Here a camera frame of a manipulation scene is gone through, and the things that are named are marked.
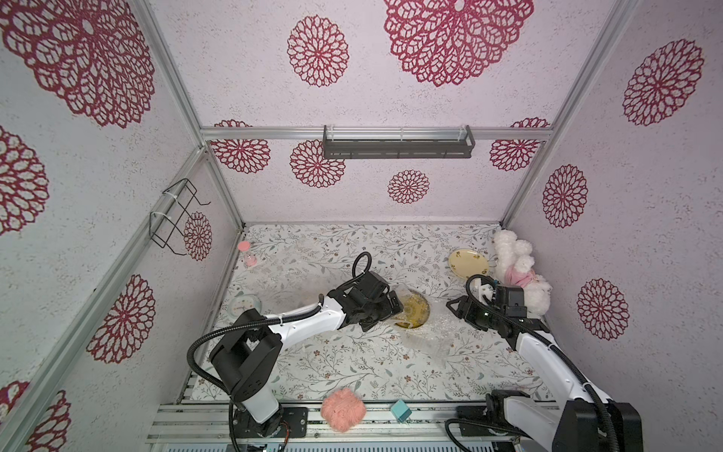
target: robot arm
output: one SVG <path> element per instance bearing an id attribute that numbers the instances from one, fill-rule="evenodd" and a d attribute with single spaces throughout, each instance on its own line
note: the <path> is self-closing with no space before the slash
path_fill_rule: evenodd
<path id="1" fill-rule="evenodd" d="M 489 284 L 494 291 L 491 297 L 484 297 L 488 303 L 470 297 L 468 291 L 468 295 L 448 302 L 448 308 L 475 329 L 492 329 L 506 339 L 510 347 L 535 369 L 555 397 L 558 409 L 543 408 L 521 391 L 494 390 L 487 395 L 486 419 L 482 420 L 517 427 L 550 452 L 607 451 L 609 441 L 599 434 L 599 430 L 605 429 L 598 422 L 595 400 L 591 396 L 594 392 L 615 426 L 620 450 L 642 452 L 643 433 L 638 412 L 630 404 L 614 401 L 589 379 L 584 378 L 585 384 L 580 382 L 569 360 L 565 363 L 553 351 L 554 348 L 559 351 L 559 347 L 545 324 L 539 319 L 527 318 L 521 287 L 491 280 Z M 516 325 L 522 325 L 534 334 Z"/>
<path id="2" fill-rule="evenodd" d="M 611 419 L 615 426 L 617 443 L 622 446 L 620 450 L 642 452 L 642 426 L 638 413 L 630 404 L 613 401 L 592 383 L 581 383 L 581 374 L 575 374 L 569 360 L 563 361 L 559 349 L 559 353 L 553 351 L 557 344 L 544 323 L 527 318 L 522 288 L 489 280 L 493 295 L 485 297 L 488 304 L 483 304 L 471 296 L 469 284 L 472 278 L 467 282 L 468 295 L 448 302 L 448 308 L 474 328 L 495 330 L 506 339 L 510 347 L 537 371 L 559 407 L 541 408 L 520 391 L 495 390 L 487 395 L 487 413 L 482 421 L 501 427 L 517 427 L 550 452 L 605 451 L 609 441 L 599 431 L 611 432 L 613 429 L 599 425 L 599 408 L 604 404 L 609 413 L 606 420 Z M 234 323 L 240 328 L 224 334 L 209 358 L 232 402 L 247 410 L 253 418 L 252 429 L 259 436 L 269 436 L 277 430 L 283 410 L 268 385 L 268 378 L 283 349 L 318 333 L 348 325 L 358 324 L 363 331 L 368 331 L 402 310 L 387 282 L 368 271 L 367 266 L 367 271 L 359 277 L 333 289 L 325 297 L 320 295 L 318 304 L 280 315 L 261 316 L 256 310 L 244 312 Z M 292 323 L 256 329 L 242 327 L 254 322 L 258 325 L 271 318 L 304 314 L 309 315 Z M 596 394 L 602 404 L 596 403 L 591 394 Z"/>
<path id="3" fill-rule="evenodd" d="M 348 325 L 360 325 L 368 331 L 382 320 L 398 314 L 402 306 L 387 282 L 373 271 L 366 271 L 336 289 L 318 304 L 301 307 L 279 315 L 261 316 L 257 310 L 241 314 L 234 325 L 245 325 L 267 318 L 283 319 L 292 315 L 319 312 L 292 323 L 263 326 L 254 330 L 226 333 L 210 353 L 211 364 L 218 372 L 231 400 L 248 410 L 261 436 L 273 433 L 281 420 L 279 407 L 268 378 L 279 353 L 304 339 Z"/>

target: small cube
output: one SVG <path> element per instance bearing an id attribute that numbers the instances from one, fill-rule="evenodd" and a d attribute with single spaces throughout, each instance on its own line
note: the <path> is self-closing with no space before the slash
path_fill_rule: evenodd
<path id="1" fill-rule="evenodd" d="M 397 400 L 397 403 L 392 405 L 390 411 L 399 422 L 406 422 L 411 416 L 411 410 L 402 400 Z"/>

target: stuffed animal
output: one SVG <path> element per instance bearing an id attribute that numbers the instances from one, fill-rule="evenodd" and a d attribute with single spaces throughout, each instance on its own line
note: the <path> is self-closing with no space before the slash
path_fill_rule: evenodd
<path id="1" fill-rule="evenodd" d="M 552 286 L 542 275 L 532 270 L 535 263 L 534 257 L 530 256 L 532 244 L 526 240 L 517 240 L 517 234 L 505 230 L 496 232 L 493 239 L 497 252 L 495 279 L 522 287 L 529 312 L 538 316 L 546 313 Z"/>

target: red mandala print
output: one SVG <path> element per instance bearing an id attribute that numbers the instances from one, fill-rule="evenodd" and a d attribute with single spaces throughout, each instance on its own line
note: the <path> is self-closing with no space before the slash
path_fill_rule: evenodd
<path id="1" fill-rule="evenodd" d="M 344 75 L 348 46 L 339 26 L 329 19 L 307 16 L 299 20 L 286 42 L 294 72 L 309 85 L 329 86 Z"/>
<path id="2" fill-rule="evenodd" d="M 324 147 L 319 140 L 300 142 L 291 151 L 291 170 L 309 187 L 334 185 L 341 180 L 345 168 L 343 160 L 324 158 Z"/>
<path id="3" fill-rule="evenodd" d="M 243 121 L 229 119 L 216 127 L 251 127 Z M 266 140 L 216 140 L 210 142 L 218 161 L 239 173 L 256 173 L 266 168 L 271 159 Z"/>
<path id="4" fill-rule="evenodd" d="M 15 406 L 17 399 L 25 392 L 27 385 L 29 385 L 27 381 L 14 381 L 0 389 L 0 425 L 2 425 L 7 414 L 10 413 L 12 407 Z"/>
<path id="5" fill-rule="evenodd" d="M 153 63 L 125 0 L 0 0 L 3 42 L 41 88 L 101 126 L 150 110 Z"/>
<path id="6" fill-rule="evenodd" d="M 512 127 L 548 127 L 545 119 L 525 118 L 512 124 Z M 497 140 L 492 143 L 489 159 L 492 165 L 505 171 L 515 171 L 524 168 L 540 146 L 536 140 Z"/>
<path id="7" fill-rule="evenodd" d="M 53 404 L 48 407 L 40 424 L 33 430 L 25 445 L 30 446 L 26 452 L 58 452 L 66 443 L 68 427 L 70 427 L 70 403 L 65 398 L 65 391 L 55 395 Z"/>
<path id="8" fill-rule="evenodd" d="M 578 294 L 580 320 L 600 339 L 616 339 L 628 327 L 628 303 L 620 290 L 604 279 L 588 281 Z"/>
<path id="9" fill-rule="evenodd" d="M 95 361 L 120 364 L 143 345 L 154 317 L 153 290 L 148 281 L 133 275 L 85 349 Z"/>
<path id="10" fill-rule="evenodd" d="M 193 212 L 183 230 L 186 250 L 194 260 L 204 260 L 211 251 L 211 225 L 201 212 Z"/>
<path id="11" fill-rule="evenodd" d="M 587 202 L 587 179 L 577 166 L 564 165 L 553 172 L 542 192 L 542 210 L 550 224 L 564 228 L 575 223 Z"/>
<path id="12" fill-rule="evenodd" d="M 400 204 L 411 204 L 419 201 L 429 189 L 429 179 L 421 171 L 407 169 L 394 175 L 389 181 L 387 192 Z"/>
<path id="13" fill-rule="evenodd" d="M 648 126 L 671 116 L 696 90 L 703 57 L 695 41 L 677 40 L 648 55 L 625 90 L 628 121 Z"/>
<path id="14" fill-rule="evenodd" d="M 48 177 L 35 151 L 0 127 L 0 236 L 35 222 L 48 200 Z"/>
<path id="15" fill-rule="evenodd" d="M 479 77 L 520 38 L 532 0 L 385 0 L 402 70 L 435 86 Z"/>

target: floral tablecloth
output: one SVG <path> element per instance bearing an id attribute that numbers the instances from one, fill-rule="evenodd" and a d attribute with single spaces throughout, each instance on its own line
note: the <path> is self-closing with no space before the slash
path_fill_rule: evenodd
<path id="1" fill-rule="evenodd" d="M 483 399 L 499 388 L 550 400 L 542 380 L 506 341 L 492 331 L 474 330 L 446 312 L 443 304 L 464 292 L 464 281 L 449 269 L 447 256 L 458 248 L 471 248 L 494 268 L 492 235 L 498 227 L 249 226 L 245 238 L 252 247 L 248 253 L 256 256 L 258 264 L 247 268 L 243 256 L 239 258 L 215 327 L 235 321 L 237 314 L 231 312 L 230 303 L 237 294 L 258 296 L 263 314 L 314 303 L 318 294 L 348 280 L 356 256 L 368 251 L 372 269 L 392 287 L 404 283 L 428 298 L 432 314 L 417 333 L 428 328 L 429 337 L 442 348 L 429 351 L 415 346 L 404 329 L 390 323 L 380 323 L 366 333 L 357 325 L 323 333 L 281 353 L 269 379 L 277 398 L 319 400 L 331 391 L 351 388 L 366 400 L 469 400 Z M 215 375 L 207 360 L 202 366 Z M 196 382 L 191 399 L 228 400 L 203 379 Z"/>

